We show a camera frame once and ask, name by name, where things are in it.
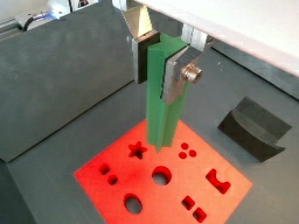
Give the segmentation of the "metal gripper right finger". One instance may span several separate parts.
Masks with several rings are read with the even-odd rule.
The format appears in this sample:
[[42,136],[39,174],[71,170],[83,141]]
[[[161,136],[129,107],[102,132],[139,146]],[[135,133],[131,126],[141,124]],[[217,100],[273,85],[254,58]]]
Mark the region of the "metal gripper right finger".
[[182,41],[187,46],[166,61],[162,99],[167,105],[171,105],[183,95],[186,84],[200,81],[202,70],[196,64],[205,50],[214,44],[214,37],[185,24]]

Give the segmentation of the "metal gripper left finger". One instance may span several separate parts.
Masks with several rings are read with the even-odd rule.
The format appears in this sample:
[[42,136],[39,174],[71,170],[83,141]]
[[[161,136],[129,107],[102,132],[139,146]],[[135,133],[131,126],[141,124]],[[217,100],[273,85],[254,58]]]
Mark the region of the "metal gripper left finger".
[[149,9],[138,5],[125,12],[126,24],[133,35],[135,82],[147,81],[147,47],[161,42],[161,32],[153,27]]

